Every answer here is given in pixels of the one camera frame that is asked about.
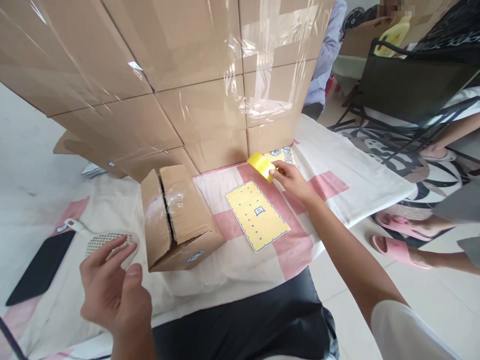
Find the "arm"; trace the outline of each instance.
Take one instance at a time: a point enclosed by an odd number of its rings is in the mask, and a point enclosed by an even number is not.
[[[113,335],[113,360],[156,360],[152,298],[142,287],[142,266],[135,263],[127,271],[121,268],[137,247],[136,243],[120,247],[126,240],[122,236],[105,243],[80,264],[85,290],[80,314]]]
[[[340,30],[344,21],[345,13],[347,12],[347,3],[345,0],[336,0],[331,16],[328,21],[328,26],[325,32],[325,38],[320,49],[320,55],[316,62],[313,78],[330,72],[335,59],[340,51]]]
[[[372,310],[379,302],[394,300],[408,306],[382,266],[308,186],[299,170],[283,161],[275,161],[273,165],[278,171],[272,171],[271,175],[307,209],[331,261],[368,326],[371,326]]]

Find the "yellow card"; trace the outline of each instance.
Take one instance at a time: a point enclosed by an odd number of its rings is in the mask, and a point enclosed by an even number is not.
[[[256,253],[290,230],[253,181],[233,189],[225,197]]]
[[[292,150],[290,149],[290,146],[286,146],[279,150],[267,152],[263,156],[271,163],[273,163],[276,160],[283,160],[284,162],[295,165],[298,168],[297,163],[295,162],[295,158],[292,154]]]

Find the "white sleeve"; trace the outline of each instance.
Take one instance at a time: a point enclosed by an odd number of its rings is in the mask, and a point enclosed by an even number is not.
[[[379,302],[371,313],[371,332],[383,360],[460,359],[408,306]]]

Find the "gray pants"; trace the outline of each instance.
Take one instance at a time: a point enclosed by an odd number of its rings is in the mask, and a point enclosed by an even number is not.
[[[455,224],[480,223],[480,180],[474,179],[433,208],[433,214]],[[459,240],[458,246],[480,269],[480,236]]]

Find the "chair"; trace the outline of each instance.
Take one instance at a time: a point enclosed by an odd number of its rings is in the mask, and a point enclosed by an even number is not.
[[[374,55],[376,46],[388,47],[408,57],[401,59],[376,56]],[[480,73],[480,68],[464,63],[425,60],[422,57],[421,52],[406,51],[388,42],[374,39],[360,80],[358,94],[331,129],[337,128],[347,114],[352,113],[392,133],[409,138],[405,145],[397,148],[389,158],[383,161],[385,163],[415,141],[420,141],[420,145],[415,150],[419,151],[465,109],[480,101],[480,96],[477,96],[443,108]],[[414,124],[416,127],[392,126],[367,115],[365,108]],[[432,119],[439,116],[440,118],[432,123]],[[363,121],[358,128],[370,138],[382,143],[386,142],[383,138],[366,133]]]

